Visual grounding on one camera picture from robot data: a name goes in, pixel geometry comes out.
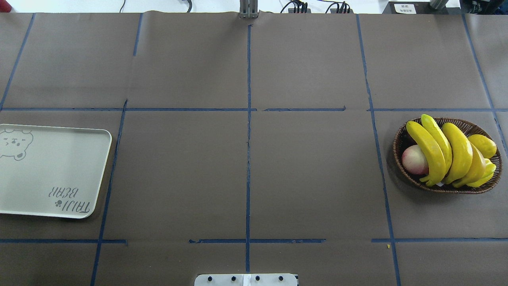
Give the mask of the brown wicker basket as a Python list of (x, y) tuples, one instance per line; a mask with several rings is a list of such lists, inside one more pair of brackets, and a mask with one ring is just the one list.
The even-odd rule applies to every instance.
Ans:
[[(434, 118), (439, 127), (446, 122), (450, 122), (455, 124), (465, 135), (469, 137), (474, 134), (481, 134), (493, 140), (492, 136), (488, 134), (484, 129), (472, 123), (470, 121), (466, 121), (464, 119), (455, 119), (455, 118), (444, 118), (444, 117), (435, 117)], [(409, 133), (406, 130), (406, 123), (401, 125), (397, 132), (395, 133), (395, 137), (393, 139), (392, 147), (387, 155), (387, 165), (391, 170), (391, 176), (395, 180), (397, 186), (402, 186), (403, 188), (411, 189), (414, 191), (426, 191), (432, 193), (449, 193), (449, 194), (481, 194), (488, 192), (500, 182), (503, 172), (503, 161), (501, 152), (497, 149), (496, 154), (490, 158), (490, 161), (496, 165), (496, 170), (494, 170), (492, 177), (490, 177), (489, 181), (486, 181), (483, 185), (479, 187), (470, 187), (464, 185), (460, 188), (455, 188), (452, 185), (443, 185), (438, 186), (434, 185), (433, 187), (427, 187), (425, 182), (421, 182), (420, 179), (425, 177), (425, 175), (415, 175), (408, 173), (406, 169), (402, 165), (402, 155), (403, 152), (410, 146), (417, 144)]]

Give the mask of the greenish yellow banana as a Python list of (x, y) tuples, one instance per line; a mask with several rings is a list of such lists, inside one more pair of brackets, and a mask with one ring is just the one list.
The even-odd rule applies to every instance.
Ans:
[(437, 122), (430, 115), (422, 114), (421, 124), (437, 141), (446, 163), (446, 173), (448, 173), (452, 164), (452, 149), (448, 138), (443, 134)]

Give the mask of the yellow banana with spots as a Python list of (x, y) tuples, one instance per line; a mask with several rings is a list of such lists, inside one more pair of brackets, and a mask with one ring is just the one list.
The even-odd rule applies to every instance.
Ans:
[(452, 183), (453, 187), (458, 188), (466, 184), (478, 181), (479, 179), (481, 179), (482, 175), (486, 170), (486, 163), (483, 154), (481, 154), (481, 152), (473, 143), (471, 143), (471, 147), (472, 147), (472, 163), (470, 165), (470, 168), (464, 177)]

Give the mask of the yellow starfruit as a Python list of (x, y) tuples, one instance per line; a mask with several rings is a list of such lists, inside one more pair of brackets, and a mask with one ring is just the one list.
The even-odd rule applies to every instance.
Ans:
[(472, 183), (466, 184), (467, 186), (469, 186), (469, 187), (480, 187), (480, 186), (484, 185), (484, 183), (486, 183), (487, 181), (489, 181), (493, 177), (494, 172), (496, 170), (496, 165), (494, 163), (492, 163), (490, 161), (490, 159), (488, 159), (488, 158), (485, 158), (484, 161), (486, 163), (486, 168), (485, 168), (485, 171), (482, 174), (481, 178), (478, 179), (477, 181), (474, 181)]

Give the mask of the black device with label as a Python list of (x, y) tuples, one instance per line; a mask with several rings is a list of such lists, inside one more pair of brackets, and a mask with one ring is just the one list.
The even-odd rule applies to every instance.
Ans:
[(408, 15), (460, 15), (462, 14), (460, 7), (443, 7), (442, 9), (434, 9), (429, 2), (396, 2), (388, 1), (382, 14), (408, 14)]

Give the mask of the white mounting plate with bolts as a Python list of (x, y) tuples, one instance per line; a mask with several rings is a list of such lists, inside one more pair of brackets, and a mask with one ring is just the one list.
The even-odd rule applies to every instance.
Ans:
[(299, 286), (292, 273), (200, 274), (194, 286)]

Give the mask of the pink white peach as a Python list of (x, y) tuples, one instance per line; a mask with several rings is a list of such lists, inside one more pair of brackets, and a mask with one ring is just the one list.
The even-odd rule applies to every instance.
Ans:
[(419, 145), (411, 145), (402, 154), (402, 165), (410, 174), (428, 174), (429, 165)]

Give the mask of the cream bear print tray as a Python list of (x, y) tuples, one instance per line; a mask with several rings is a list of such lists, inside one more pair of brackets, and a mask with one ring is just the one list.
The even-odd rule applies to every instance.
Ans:
[(1, 213), (89, 217), (111, 145), (104, 129), (2, 124)]

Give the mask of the aluminium frame post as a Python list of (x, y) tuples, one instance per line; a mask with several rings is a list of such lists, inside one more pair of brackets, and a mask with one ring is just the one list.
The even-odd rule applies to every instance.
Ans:
[(239, 17), (241, 19), (256, 19), (259, 16), (258, 0), (240, 0)]

